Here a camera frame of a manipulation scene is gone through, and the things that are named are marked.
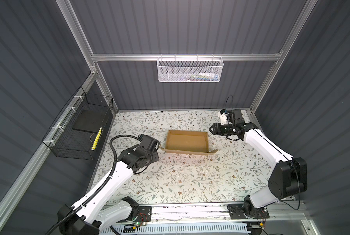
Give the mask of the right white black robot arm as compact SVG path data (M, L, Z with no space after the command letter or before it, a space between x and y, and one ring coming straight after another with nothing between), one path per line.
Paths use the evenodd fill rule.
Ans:
M245 122L241 109L219 111L220 122L215 122L209 128L213 135L224 136L233 141L231 136L237 136L251 145L273 168L267 186L245 197L243 212L248 217L258 214L270 204L301 194L308 189L307 163L303 158L295 158L275 145L252 122Z

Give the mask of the brown cardboard box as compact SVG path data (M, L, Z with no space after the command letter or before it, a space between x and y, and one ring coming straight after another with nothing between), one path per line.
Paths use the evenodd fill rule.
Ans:
M207 132L169 130L165 146L160 146L166 153L179 153L190 155L214 155L218 149L209 149Z

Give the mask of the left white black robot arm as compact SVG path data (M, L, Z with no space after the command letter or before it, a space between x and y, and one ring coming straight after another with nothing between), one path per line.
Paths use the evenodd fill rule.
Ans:
M132 176L144 172L148 166L159 160L160 142L148 135L134 137L139 144L117 154L113 141L123 135L113 137L109 146L113 153L113 163L109 172L85 196L72 206L64 205L58 211L58 222L47 234L59 229L62 235L98 235L104 229L119 221L128 221L134 226L139 218L139 204L130 197L124 197L116 205L105 209L106 202Z

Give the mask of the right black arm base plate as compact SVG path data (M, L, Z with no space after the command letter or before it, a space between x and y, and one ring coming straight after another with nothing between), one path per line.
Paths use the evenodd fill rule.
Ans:
M268 219L270 215L266 208L254 208L245 204L228 204L227 210L231 219Z

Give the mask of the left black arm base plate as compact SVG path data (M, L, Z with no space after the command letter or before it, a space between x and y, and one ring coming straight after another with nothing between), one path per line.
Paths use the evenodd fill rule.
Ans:
M123 219L123 222L150 222L152 215L151 206L138 206L132 209L131 214L127 219Z

